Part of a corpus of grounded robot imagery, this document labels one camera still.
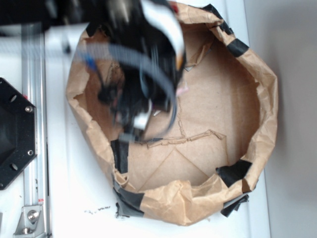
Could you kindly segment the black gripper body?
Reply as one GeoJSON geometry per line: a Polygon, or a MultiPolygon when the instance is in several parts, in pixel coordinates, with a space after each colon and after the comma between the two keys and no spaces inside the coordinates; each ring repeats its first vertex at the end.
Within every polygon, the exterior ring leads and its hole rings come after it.
{"type": "Polygon", "coordinates": [[[182,77],[183,58],[176,57],[176,69],[171,72],[168,79],[152,78],[142,66],[124,66],[123,80],[109,80],[105,82],[101,73],[98,79],[101,89],[98,99],[109,105],[114,123],[122,126],[123,132],[119,134],[119,141],[144,142],[152,111],[170,113],[170,121],[166,129],[149,140],[160,139],[172,128],[176,114],[176,88],[182,77]]]}

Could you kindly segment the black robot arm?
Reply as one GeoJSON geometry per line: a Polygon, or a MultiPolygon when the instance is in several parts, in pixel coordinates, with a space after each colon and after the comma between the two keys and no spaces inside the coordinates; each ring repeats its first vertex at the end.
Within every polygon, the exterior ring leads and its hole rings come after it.
{"type": "Polygon", "coordinates": [[[176,89],[186,63],[176,7],[166,0],[3,0],[0,34],[19,35],[18,25],[37,24],[37,34],[52,26],[86,23],[106,43],[93,43],[76,57],[101,84],[98,98],[123,127],[122,141],[144,141],[153,110],[175,121],[176,89]]]}

